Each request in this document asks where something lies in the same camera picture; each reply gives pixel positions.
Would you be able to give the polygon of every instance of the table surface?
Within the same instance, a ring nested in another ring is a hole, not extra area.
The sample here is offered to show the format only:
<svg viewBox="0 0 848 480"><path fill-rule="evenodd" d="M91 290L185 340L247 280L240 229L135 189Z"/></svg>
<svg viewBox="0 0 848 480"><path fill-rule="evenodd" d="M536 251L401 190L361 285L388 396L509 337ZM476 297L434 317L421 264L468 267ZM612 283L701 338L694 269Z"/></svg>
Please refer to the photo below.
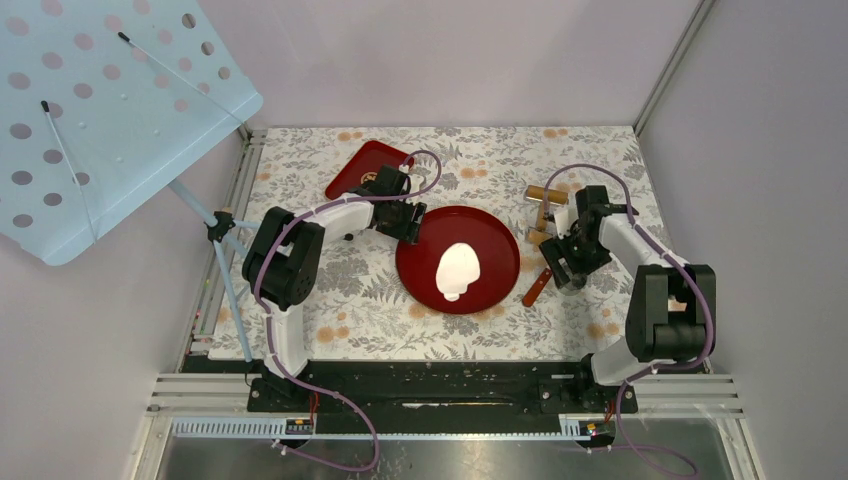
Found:
<svg viewBox="0 0 848 480"><path fill-rule="evenodd" d="M617 261L593 273L577 295L559 293L551 281L533 307L521 305L545 266L538 248L524 240L538 211L538 203L524 199L524 190L544 185L569 163L603 166L627 182L640 222L668 244L631 127L269 129L245 219L259 222L273 206L297 210L325 202L324 188L372 139L405 152L436 152L444 172L420 201L428 210L468 205L499 218L516 238L521 273L500 304L473 315L446 315L417 303L403 288L394 263L396 240L367 230L351 242L328 245L304 302L311 358L576 360L623 334L632 280ZM413 172L429 180L435 163L419 156ZM606 185L612 201L624 200L620 187L599 172L575 170L554 181L555 188L570 192L572 202L573 193L587 184ZM242 241L249 243L251 235L242 232ZM232 265L236 291L246 284L241 265L240 258ZM265 314L250 295L242 297L239 309L253 356L263 358ZM209 358L243 358L226 298Z"/></svg>

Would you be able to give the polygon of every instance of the perforated panel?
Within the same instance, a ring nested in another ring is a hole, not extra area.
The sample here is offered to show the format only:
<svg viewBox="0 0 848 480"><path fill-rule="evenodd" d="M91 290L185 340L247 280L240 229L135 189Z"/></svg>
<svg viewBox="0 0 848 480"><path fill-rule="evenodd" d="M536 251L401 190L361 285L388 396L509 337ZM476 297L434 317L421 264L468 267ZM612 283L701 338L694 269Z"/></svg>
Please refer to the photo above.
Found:
<svg viewBox="0 0 848 480"><path fill-rule="evenodd" d="M8 3L0 11L0 233L50 265L93 243L89 215L99 238L262 104L194 1Z"/></svg>

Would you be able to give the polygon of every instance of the red plate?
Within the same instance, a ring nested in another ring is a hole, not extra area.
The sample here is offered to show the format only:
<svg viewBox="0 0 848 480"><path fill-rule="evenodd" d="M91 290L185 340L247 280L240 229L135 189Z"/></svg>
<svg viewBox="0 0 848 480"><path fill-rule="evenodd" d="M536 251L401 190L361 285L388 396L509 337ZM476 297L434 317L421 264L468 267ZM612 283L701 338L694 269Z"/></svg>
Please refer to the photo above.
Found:
<svg viewBox="0 0 848 480"><path fill-rule="evenodd" d="M335 200L351 188L362 185L365 180L376 177L383 165L399 167L407 156L408 154L377 140L365 142L342 168L342 171L336 175L336 178L327 185L324 195L330 200ZM415 165L415 159L409 161L409 166L413 165Z"/></svg>
<svg viewBox="0 0 848 480"><path fill-rule="evenodd" d="M442 254L454 243L467 243L480 261L480 278L459 300L449 302L436 287ZM476 208L437 208L424 215L418 245L398 243L400 281L422 304L444 313L465 315L493 307L518 280L521 260L512 232L500 220Z"/></svg>

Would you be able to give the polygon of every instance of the red round tray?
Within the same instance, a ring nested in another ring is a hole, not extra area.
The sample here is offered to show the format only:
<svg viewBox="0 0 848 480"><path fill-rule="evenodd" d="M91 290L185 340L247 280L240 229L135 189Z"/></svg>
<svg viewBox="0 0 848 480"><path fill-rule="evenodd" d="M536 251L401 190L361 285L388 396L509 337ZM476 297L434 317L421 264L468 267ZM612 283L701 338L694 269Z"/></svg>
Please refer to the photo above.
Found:
<svg viewBox="0 0 848 480"><path fill-rule="evenodd" d="M480 278L459 300L449 302L436 287L442 254L454 243L467 243L480 261ZM491 214L476 208L437 208L424 215L417 245L398 243L395 262L407 291L443 313L464 315L493 307L518 280L520 257L512 232Z"/></svg>

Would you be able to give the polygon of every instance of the lavender wall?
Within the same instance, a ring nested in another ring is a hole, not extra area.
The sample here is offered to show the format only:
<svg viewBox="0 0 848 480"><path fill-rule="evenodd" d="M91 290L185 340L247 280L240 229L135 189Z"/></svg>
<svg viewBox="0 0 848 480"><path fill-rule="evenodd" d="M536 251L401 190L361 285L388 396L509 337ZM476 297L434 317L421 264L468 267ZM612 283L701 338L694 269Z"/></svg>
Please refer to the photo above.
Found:
<svg viewBox="0 0 848 480"><path fill-rule="evenodd" d="M769 479L848 478L848 2L721 0L642 137Z"/></svg>
<svg viewBox="0 0 848 480"><path fill-rule="evenodd" d="M240 145L230 135L180 179L220 207ZM60 267L0 237L0 478L119 478L209 248L167 189Z"/></svg>
<svg viewBox="0 0 848 480"><path fill-rule="evenodd" d="M697 3L200 0L263 126L630 125Z"/></svg>

